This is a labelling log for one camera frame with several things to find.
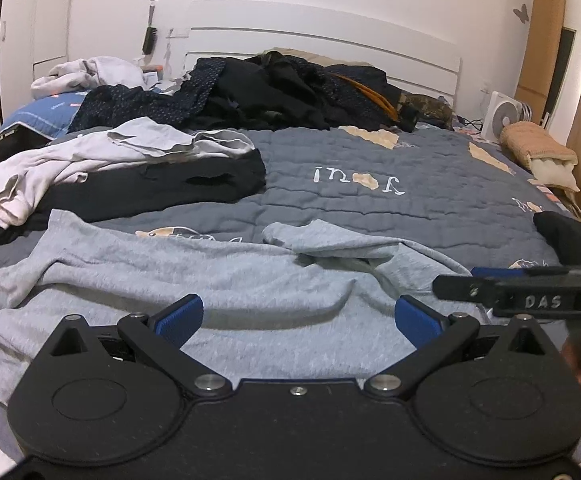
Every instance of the camouflage fabric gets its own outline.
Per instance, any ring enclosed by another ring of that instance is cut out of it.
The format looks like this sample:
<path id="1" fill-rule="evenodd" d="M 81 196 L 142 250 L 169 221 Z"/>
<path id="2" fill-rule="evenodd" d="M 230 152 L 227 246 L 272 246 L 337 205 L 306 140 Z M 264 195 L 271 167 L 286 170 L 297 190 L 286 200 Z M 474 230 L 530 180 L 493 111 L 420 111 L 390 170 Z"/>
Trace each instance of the camouflage fabric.
<path id="1" fill-rule="evenodd" d="M 420 112 L 420 121 L 445 130 L 453 130 L 453 109 L 446 103 L 428 95 L 404 92 L 402 96 L 405 105 L 410 105 Z"/>

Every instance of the white headboard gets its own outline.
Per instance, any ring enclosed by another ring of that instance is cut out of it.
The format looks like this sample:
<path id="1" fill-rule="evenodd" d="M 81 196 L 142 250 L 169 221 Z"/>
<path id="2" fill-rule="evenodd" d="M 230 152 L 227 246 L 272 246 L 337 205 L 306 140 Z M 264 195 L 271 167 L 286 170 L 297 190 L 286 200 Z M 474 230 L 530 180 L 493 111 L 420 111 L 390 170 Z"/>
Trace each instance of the white headboard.
<path id="1" fill-rule="evenodd" d="M 461 58 L 457 46 L 422 32 L 349 12 L 277 2 L 199 0 L 185 27 L 167 36 L 175 67 L 192 70 L 200 57 L 247 58 L 273 47 L 366 61 L 404 90 L 454 103 Z"/>

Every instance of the white fan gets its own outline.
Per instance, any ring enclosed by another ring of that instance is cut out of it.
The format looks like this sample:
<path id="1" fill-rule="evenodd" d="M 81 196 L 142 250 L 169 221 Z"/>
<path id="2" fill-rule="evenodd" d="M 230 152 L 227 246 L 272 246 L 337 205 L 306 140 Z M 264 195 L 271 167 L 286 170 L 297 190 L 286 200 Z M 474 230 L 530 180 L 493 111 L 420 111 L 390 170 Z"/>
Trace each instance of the white fan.
<path id="1" fill-rule="evenodd" d="M 533 112 L 528 104 L 500 92 L 493 92 L 481 135 L 486 140 L 499 142 L 499 136 L 506 126 L 520 121 L 530 121 L 532 116 Z"/>

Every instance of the metal bolt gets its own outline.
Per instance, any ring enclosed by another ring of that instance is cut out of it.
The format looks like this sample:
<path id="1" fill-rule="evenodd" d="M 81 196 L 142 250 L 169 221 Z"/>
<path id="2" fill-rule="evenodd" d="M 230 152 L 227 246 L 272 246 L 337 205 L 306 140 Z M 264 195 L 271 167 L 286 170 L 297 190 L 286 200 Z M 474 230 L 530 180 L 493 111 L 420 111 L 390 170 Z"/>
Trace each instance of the metal bolt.
<path id="1" fill-rule="evenodd" d="M 399 377 L 389 374 L 380 374 L 371 377 L 370 383 L 373 390 L 379 390 L 380 392 L 397 390 L 402 385 L 402 381 Z"/>
<path id="2" fill-rule="evenodd" d="M 297 397 L 301 397 L 302 395 L 306 395 L 309 391 L 304 388 L 304 386 L 293 386 L 290 389 L 290 394 L 297 396 Z"/>
<path id="3" fill-rule="evenodd" d="M 207 392 L 219 390 L 220 388 L 223 388 L 225 384 L 225 378 L 217 374 L 200 375 L 195 380 L 195 386 L 200 390 L 206 390 Z"/>

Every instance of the gray quilt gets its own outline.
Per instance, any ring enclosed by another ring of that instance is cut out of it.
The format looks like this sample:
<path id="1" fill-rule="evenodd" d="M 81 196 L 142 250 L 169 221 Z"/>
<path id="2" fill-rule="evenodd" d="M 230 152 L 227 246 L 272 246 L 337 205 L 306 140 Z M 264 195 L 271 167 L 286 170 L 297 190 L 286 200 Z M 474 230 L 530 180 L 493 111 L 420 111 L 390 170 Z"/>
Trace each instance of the gray quilt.
<path id="1" fill-rule="evenodd" d="M 273 222 L 323 219 L 364 234 L 417 241 L 469 269 L 558 264 L 535 230 L 533 213 L 561 209 L 496 146 L 431 127 L 400 132 L 391 150 L 343 130 L 247 134 L 266 163 L 263 193 L 237 204 L 176 206 L 98 225 L 143 235 L 260 242 Z M 1 246 L 0 268 L 25 258 L 40 236 Z M 17 456 L 0 417 L 0 446 Z"/>

